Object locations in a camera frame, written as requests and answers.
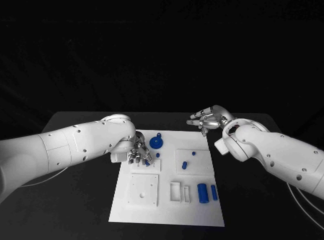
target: cable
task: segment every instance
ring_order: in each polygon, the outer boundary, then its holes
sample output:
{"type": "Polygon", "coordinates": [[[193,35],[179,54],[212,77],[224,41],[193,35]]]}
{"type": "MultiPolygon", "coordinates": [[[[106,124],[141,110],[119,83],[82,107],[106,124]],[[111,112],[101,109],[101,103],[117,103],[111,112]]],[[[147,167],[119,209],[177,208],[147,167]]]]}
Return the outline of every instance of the cable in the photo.
{"type": "Polygon", "coordinates": [[[324,212],[313,206],[313,204],[309,202],[309,200],[306,199],[305,195],[302,194],[300,190],[297,189],[303,199],[308,201],[309,205],[318,210],[318,212],[324,215],[324,212]]]}
{"type": "Polygon", "coordinates": [[[315,224],[319,226],[319,228],[324,230],[324,227],[316,223],[316,221],[312,219],[312,217],[309,216],[309,214],[308,214],[306,211],[303,210],[303,208],[302,208],[302,206],[300,206],[300,204],[299,204],[299,202],[297,202],[297,200],[296,200],[296,198],[295,198],[295,195],[293,195],[293,192],[292,192],[292,189],[290,189],[290,186],[289,186],[287,183],[286,183],[286,185],[287,185],[287,188],[289,188],[290,194],[292,194],[292,196],[293,196],[293,200],[295,200],[296,204],[299,205],[299,207],[300,207],[303,213],[305,213],[306,216],[310,218],[310,220],[315,222],[315,224]]]}
{"type": "Polygon", "coordinates": [[[37,184],[46,182],[46,181],[50,180],[54,176],[49,177],[46,180],[43,180],[43,181],[40,181],[40,182],[37,182],[37,183],[33,183],[33,184],[28,184],[28,185],[22,185],[22,186],[20,186],[20,188],[24,187],[24,186],[28,187],[28,186],[33,186],[33,185],[37,185],[37,184]]]}

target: blue object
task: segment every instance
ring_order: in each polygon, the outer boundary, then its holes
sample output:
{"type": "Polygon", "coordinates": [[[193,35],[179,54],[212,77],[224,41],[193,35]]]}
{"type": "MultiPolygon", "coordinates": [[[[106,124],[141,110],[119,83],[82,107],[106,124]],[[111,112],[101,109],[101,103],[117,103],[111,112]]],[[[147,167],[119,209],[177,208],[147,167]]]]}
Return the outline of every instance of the blue object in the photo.
{"type": "Polygon", "coordinates": [[[213,198],[213,200],[216,200],[216,194],[215,194],[215,187],[213,187],[213,185],[211,185],[211,191],[212,191],[212,198],[213,198]]]}
{"type": "Polygon", "coordinates": [[[203,183],[198,184],[198,196],[199,196],[199,203],[208,203],[208,195],[206,195],[206,185],[203,183]]]}
{"type": "Polygon", "coordinates": [[[160,133],[157,133],[156,136],[150,139],[148,145],[153,149],[158,149],[161,147],[163,141],[160,133]]]}
{"type": "Polygon", "coordinates": [[[186,168],[186,162],[182,162],[182,169],[186,168]]]}

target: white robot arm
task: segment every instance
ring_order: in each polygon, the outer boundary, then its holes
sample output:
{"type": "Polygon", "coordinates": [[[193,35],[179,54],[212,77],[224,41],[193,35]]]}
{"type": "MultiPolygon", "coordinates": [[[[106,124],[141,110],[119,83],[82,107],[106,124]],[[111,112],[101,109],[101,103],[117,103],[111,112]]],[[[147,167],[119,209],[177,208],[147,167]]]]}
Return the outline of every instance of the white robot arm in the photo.
{"type": "Polygon", "coordinates": [[[143,134],[130,118],[114,114],[59,130],[0,140],[0,203],[31,179],[105,153],[111,162],[150,162],[143,134]]]}
{"type": "Polygon", "coordinates": [[[229,153],[238,161],[255,158],[266,171],[279,179],[324,199],[324,151],[248,119],[234,118],[213,105],[193,115],[186,124],[199,126],[202,136],[221,128],[222,137],[213,143],[221,155],[229,153]]]}

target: black background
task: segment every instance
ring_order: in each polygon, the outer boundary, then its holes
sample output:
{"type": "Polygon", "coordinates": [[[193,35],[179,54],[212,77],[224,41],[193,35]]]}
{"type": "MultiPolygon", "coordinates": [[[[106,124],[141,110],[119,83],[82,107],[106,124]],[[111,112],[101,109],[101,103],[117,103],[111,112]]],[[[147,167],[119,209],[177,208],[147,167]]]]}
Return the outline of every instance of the black background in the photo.
{"type": "Polygon", "coordinates": [[[0,1],[0,139],[212,105],[324,150],[324,1],[0,1]]]}

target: table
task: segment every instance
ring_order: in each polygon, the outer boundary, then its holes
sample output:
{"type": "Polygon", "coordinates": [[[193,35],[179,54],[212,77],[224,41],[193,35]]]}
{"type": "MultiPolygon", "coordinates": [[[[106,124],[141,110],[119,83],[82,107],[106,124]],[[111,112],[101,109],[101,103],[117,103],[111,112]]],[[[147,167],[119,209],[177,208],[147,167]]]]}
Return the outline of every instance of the table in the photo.
{"type": "MultiPolygon", "coordinates": [[[[41,132],[117,113],[130,116],[135,129],[198,131],[185,124],[192,113],[57,112],[41,132]]],[[[232,115],[279,132],[268,115],[232,115]]],[[[69,167],[44,183],[11,193],[0,205],[0,240],[324,239],[324,232],[293,202],[284,182],[264,171],[255,159],[238,162],[228,154],[221,156],[213,147],[219,137],[219,129],[209,130],[206,138],[225,227],[108,222],[119,164],[112,164],[105,154],[69,167]]]]}

